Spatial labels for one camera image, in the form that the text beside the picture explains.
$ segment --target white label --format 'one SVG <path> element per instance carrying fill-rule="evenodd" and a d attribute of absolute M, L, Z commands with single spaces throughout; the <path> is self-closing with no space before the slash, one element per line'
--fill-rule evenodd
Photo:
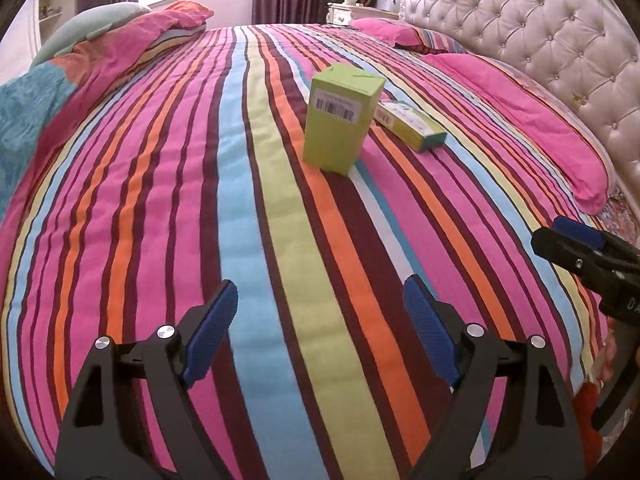
<path fill-rule="evenodd" d="M 375 120 L 383 124 L 387 128 L 394 127 L 394 117 L 388 113 L 382 106 L 376 108 L 376 113 L 373 115 Z"/>
<path fill-rule="evenodd" d="M 433 129 L 410 106 L 398 101 L 389 101 L 385 102 L 385 108 L 423 137 L 433 135 Z"/>
<path fill-rule="evenodd" d="M 341 95 L 332 94 L 323 90 L 315 90 L 311 99 L 313 106 L 327 114 L 340 117 L 344 121 L 357 123 L 360 118 L 362 105 Z"/>

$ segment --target tufted headboard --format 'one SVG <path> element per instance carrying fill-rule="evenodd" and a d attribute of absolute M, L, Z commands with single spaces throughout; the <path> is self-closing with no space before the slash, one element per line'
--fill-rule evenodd
<path fill-rule="evenodd" d="M 516 67 L 564 102 L 609 152 L 638 216 L 640 43 L 609 2 L 401 0 L 400 16 Z"/>

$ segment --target cardboard box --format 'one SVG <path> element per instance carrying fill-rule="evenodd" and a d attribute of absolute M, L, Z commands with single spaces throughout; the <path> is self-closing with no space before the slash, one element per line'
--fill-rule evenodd
<path fill-rule="evenodd" d="M 447 137 L 442 124 L 420 108 L 403 101 L 380 101 L 375 119 L 415 152 L 440 146 Z"/>
<path fill-rule="evenodd" d="M 360 156 L 385 78 L 338 63 L 311 80 L 303 161 L 346 175 Z"/>

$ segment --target small flat box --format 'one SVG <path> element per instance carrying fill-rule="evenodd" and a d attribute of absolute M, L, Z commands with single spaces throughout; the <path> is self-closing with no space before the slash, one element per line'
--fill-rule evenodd
<path fill-rule="evenodd" d="M 360 156 L 385 78 L 338 63 L 311 80 L 302 160 L 346 175 Z"/>
<path fill-rule="evenodd" d="M 414 152 L 423 152 L 444 143 L 447 131 L 428 113 L 402 101 L 378 103 L 375 119 L 402 139 Z"/>

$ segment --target green pillow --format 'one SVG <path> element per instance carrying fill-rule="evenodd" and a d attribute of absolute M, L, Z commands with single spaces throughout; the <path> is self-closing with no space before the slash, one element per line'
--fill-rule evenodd
<path fill-rule="evenodd" d="M 36 54 L 31 68 L 56 56 L 68 54 L 76 43 L 97 38 L 150 11 L 149 7 L 134 2 L 120 2 L 85 10 L 53 33 Z"/>

